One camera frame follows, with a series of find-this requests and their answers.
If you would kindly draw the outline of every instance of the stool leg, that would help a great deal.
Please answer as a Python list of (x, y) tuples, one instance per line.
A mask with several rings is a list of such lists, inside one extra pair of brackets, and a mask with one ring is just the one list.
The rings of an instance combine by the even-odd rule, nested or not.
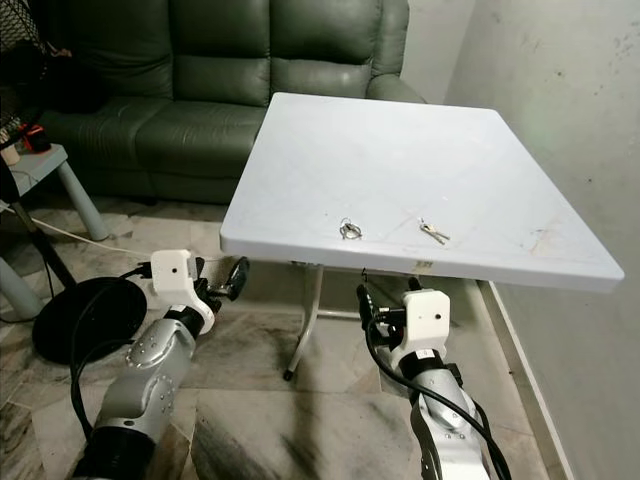
[(29, 285), (0, 257), (0, 290), (22, 320), (35, 318), (44, 303)]
[(298, 340), (298, 346), (296, 351), (289, 361), (289, 366), (284, 372), (282, 378), (286, 381), (293, 378), (293, 372), (296, 371), (298, 362), (302, 358), (302, 352), (309, 341), (313, 327), (318, 319), (318, 309), (320, 307), (320, 293), (322, 292), (322, 277), (324, 274), (324, 267), (309, 266), (305, 272), (305, 285), (304, 285), (304, 320), (302, 325), (302, 333)]
[(60, 175), (60, 180), (62, 180), (64, 184), (64, 188), (67, 189), (67, 193), (69, 193), (69, 197), (71, 197), (71, 201), (76, 207), (82, 223), (87, 227), (91, 238), (93, 240), (104, 240), (107, 238), (109, 231), (102, 221), (100, 213), (91, 201), (91, 198), (89, 198), (89, 195), (87, 195), (87, 192), (85, 192), (76, 174), (71, 170), (69, 164), (62, 162), (57, 168), (57, 171), (58, 175)]

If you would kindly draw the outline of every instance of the small side table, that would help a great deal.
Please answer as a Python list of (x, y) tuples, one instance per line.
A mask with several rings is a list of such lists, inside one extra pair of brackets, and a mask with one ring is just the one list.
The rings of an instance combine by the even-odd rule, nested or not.
[[(44, 153), (23, 155), (20, 161), (10, 169), (20, 196), (31, 190), (51, 172), (57, 171), (89, 236), (96, 241), (104, 240), (109, 236), (100, 213), (67, 163), (67, 152), (62, 145), (54, 144), (51, 150)], [(0, 289), (20, 318), (33, 318), (44, 306), (42, 300), (33, 293), (27, 283), (2, 259), (0, 259)]]

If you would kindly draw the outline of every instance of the marble floor tile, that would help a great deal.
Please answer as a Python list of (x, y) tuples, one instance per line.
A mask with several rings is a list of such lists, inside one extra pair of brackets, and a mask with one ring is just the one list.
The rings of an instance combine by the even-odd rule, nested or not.
[[(218, 231), (224, 207), (94, 200), (111, 232), (103, 245), (142, 253), (189, 248), (207, 258), (207, 278), (224, 281), (234, 262), (223, 258), (220, 251)], [(86, 236), (65, 197), (30, 202), (34, 217)], [(42, 259), (15, 218), (3, 214), (2, 219), (0, 254), (46, 300), (50, 294)], [(145, 259), (59, 234), (51, 238), (79, 280), (120, 275)], [(198, 340), (191, 371), (176, 399), (172, 426), (147, 478), (420, 478), (420, 452), (410, 430), (406, 391), (381, 378), (358, 321), (320, 319), (294, 379), (282, 380), (301, 326), (303, 279), (301, 266), (252, 259), (242, 297), (225, 303), (213, 331)], [(368, 279), (382, 305), (398, 304), (406, 289), (405, 276), (368, 272)], [(361, 281), (360, 272), (328, 270), (322, 307), (355, 312), (355, 289)], [(421, 281), (451, 298), (447, 360), (460, 365), (465, 388), (487, 410), (513, 478), (546, 479), (475, 282), (430, 277)], [(143, 289), (150, 309), (144, 328), (162, 316), (166, 305), (155, 295), (150, 281), (134, 282)], [(56, 292), (61, 291), (55, 276), (53, 284)], [(0, 311), (3, 318), (12, 314), (4, 298)], [(29, 325), (0, 327), (2, 479), (6, 472), (10, 473), (7, 480), (63, 479), (84, 444), (69, 400), (69, 373), (66, 367), (38, 357), (30, 335)], [(83, 374), (91, 420), (107, 385), (123, 366), (125, 348), (89, 365)], [(24, 432), (23, 440), (5, 442), (5, 430)], [(23, 457), (26, 463), (19, 460)], [(557, 465), (547, 467), (550, 478), (560, 478)]]
[[(512, 478), (549, 480), (533, 435), (501, 427), (492, 427), (491, 433), (507, 459)], [(493, 475), (491, 478), (497, 478), (493, 467), (491, 468)]]
[(564, 472), (564, 468), (560, 463), (547, 467), (547, 475), (549, 480), (567, 480), (567, 475)]
[(0, 409), (0, 453), (2, 478), (45, 480), (42, 455), (31, 425), (31, 412), (11, 402)]
[(169, 425), (147, 467), (145, 480), (179, 480), (189, 456), (191, 442)]
[(531, 424), (531, 429), (536, 435), (538, 442), (538, 450), (542, 456), (542, 460), (547, 468), (551, 468), (554, 465), (560, 463), (560, 457), (555, 449), (553, 438), (549, 433), (549, 429), (544, 420), (544, 416), (540, 410), (540, 406), (537, 403), (533, 388), (530, 385), (519, 385), (518, 393), (522, 399), (527, 419)]
[(22, 383), (25, 372), (21, 370), (2, 370), (2, 379), (0, 380), (0, 408), (7, 403), (7, 400), (13, 395)]
[[(96, 386), (82, 389), (87, 418), (92, 424), (100, 410), (105, 391), (106, 387)], [(47, 478), (64, 480), (84, 448), (84, 434), (71, 406), (69, 386), (57, 385), (47, 393), (60, 399), (32, 410), (33, 428)]]
[(291, 382), (282, 380), (297, 344), (299, 315), (220, 315), (199, 339), (184, 386), (316, 392), (380, 391), (357, 322), (322, 320)]
[(402, 478), (413, 444), (386, 394), (210, 391), (192, 458), (202, 479)]

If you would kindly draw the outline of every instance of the green leather sofa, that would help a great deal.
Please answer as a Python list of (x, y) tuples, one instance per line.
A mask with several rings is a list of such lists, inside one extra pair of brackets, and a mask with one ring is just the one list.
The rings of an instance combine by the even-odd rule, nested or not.
[(228, 203), (274, 92), (423, 101), (399, 79), (407, 0), (62, 3), (113, 96), (41, 123), (92, 193)]

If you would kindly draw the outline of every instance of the white wall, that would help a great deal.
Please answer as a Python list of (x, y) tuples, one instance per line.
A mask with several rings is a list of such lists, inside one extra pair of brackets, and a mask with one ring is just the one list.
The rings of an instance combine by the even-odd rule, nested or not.
[(401, 77), (429, 103), (444, 102), (475, 0), (409, 0)]
[(576, 478), (640, 478), (640, 1), (478, 0), (446, 100), (497, 109), (625, 270), (500, 292)]

